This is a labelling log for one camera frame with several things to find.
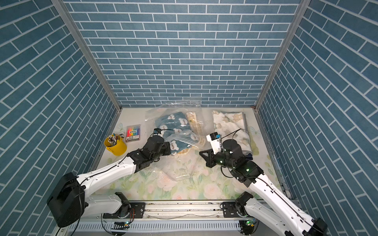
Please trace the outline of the teal happy bear blanket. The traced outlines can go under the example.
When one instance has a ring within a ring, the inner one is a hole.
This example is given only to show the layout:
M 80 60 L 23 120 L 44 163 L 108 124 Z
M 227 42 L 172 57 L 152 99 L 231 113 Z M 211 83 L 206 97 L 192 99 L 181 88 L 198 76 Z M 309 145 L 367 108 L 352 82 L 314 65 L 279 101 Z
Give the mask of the teal happy bear blanket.
M 178 156 L 177 152 L 184 149 L 184 144 L 178 140 L 179 134 L 183 130 L 190 130 L 185 114 L 183 112 L 168 113 L 157 118 L 154 123 L 156 128 L 163 130 L 162 137 L 170 143 L 171 155 Z

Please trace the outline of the clear plastic vacuum bag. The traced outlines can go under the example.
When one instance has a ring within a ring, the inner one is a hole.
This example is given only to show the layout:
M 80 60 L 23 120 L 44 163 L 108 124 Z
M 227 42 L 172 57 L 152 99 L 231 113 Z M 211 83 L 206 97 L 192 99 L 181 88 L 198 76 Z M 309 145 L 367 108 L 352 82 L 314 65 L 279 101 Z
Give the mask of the clear plastic vacuum bag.
M 145 113 L 148 131 L 160 129 L 158 136 L 170 144 L 170 155 L 158 161 L 157 168 L 173 181 L 193 176 L 199 152 L 206 149 L 204 117 L 199 101 L 178 101 Z

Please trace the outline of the white bear print blanket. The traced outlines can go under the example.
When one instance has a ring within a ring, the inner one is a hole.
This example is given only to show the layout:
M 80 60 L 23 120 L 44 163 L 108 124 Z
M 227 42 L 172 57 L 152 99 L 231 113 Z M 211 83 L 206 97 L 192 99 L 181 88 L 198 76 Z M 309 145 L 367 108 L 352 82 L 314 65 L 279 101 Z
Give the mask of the white bear print blanket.
M 223 141 L 234 139 L 241 146 L 242 151 L 252 153 L 250 136 L 243 112 L 226 113 L 213 110 L 212 116 L 215 131 L 221 135 Z

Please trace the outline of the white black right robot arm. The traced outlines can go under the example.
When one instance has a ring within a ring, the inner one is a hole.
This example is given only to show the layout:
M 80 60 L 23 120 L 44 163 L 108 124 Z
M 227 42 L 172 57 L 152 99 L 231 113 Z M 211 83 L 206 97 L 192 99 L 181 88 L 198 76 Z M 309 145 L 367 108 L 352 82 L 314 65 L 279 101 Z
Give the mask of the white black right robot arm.
M 244 192 L 235 201 L 237 212 L 242 217 L 251 216 L 280 236 L 325 236 L 327 224 L 313 219 L 280 191 L 253 162 L 251 154 L 245 155 L 233 139 L 222 141 L 218 133 L 207 135 L 211 149 L 201 151 L 200 156 L 209 168 L 219 165 L 250 191 L 260 196 L 269 207 L 263 206 L 249 192 Z

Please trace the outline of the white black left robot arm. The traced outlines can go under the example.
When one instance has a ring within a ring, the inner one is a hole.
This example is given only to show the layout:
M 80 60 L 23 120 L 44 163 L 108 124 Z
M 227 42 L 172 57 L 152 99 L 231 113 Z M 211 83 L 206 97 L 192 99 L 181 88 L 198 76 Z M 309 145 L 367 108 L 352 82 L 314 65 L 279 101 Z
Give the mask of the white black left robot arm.
M 129 152 L 121 160 L 98 170 L 74 175 L 63 175 L 47 199 L 47 205 L 60 228 L 67 227 L 83 216 L 110 214 L 118 218 L 131 216 L 129 200 L 121 192 L 109 197 L 93 198 L 102 187 L 137 173 L 171 154 L 170 143 L 155 135 L 148 138 L 144 147 Z

